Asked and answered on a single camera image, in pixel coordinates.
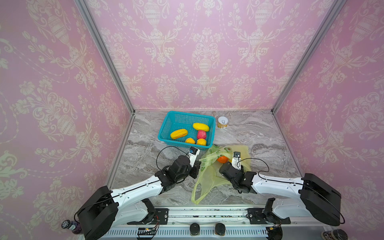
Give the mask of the pink red fruit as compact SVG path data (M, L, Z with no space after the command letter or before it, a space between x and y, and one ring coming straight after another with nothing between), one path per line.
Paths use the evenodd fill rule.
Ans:
M206 139L207 138L207 132L203 131L203 130L199 130L198 131L198 134L197 134L197 139Z

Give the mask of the ridged yellow-orange fruit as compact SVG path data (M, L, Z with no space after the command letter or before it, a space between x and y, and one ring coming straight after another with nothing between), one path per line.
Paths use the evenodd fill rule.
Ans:
M172 140L176 140L179 138L183 138L188 135L188 131L186 129L179 129L170 134Z

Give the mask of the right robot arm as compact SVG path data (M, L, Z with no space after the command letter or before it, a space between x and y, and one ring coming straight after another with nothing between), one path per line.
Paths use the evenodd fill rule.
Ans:
M314 174L302 178L266 176L262 171L244 172L240 167L225 163L219 170L239 193L272 194L263 215L270 223L291 217L313 217L337 227L346 222L341 213L341 193Z

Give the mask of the yellow lemon fruit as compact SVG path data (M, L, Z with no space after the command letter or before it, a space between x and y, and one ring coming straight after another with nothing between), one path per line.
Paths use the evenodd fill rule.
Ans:
M206 139L203 139L203 138L198 139L197 140L197 145L199 145L199 146L206 146L207 145Z

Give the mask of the smooth yellow mango fruit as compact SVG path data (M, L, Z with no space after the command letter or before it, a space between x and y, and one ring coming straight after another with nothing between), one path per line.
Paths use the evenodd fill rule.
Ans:
M210 127L206 124L201 124L201 123L194 123L193 128L197 131L204 131L204 132L209 132Z

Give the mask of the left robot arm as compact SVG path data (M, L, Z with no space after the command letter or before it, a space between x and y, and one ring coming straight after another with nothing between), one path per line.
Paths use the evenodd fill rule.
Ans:
M75 213L86 240L98 240L110 228L137 222L153 221L156 209L150 201L173 189L188 176L197 178L200 164L198 153L180 155L171 166L165 167L145 181L111 190L108 186L97 189Z

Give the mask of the yellow-green plastic bag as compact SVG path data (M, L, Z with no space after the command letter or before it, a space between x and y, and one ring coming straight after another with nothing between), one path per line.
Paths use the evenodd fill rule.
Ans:
M228 163L231 163L234 152L241 153L241 159L244 160L241 162L241 166L244 168L244 171L251 171L251 156L249 154L248 146L229 145L223 147L217 144L213 144L202 156L202 158L200 158L201 167L199 170L197 182L192 191L192 203L198 205L213 188L231 184L219 173L220 167L222 167L224 164L219 162L218 159L221 157L226 157L228 158Z

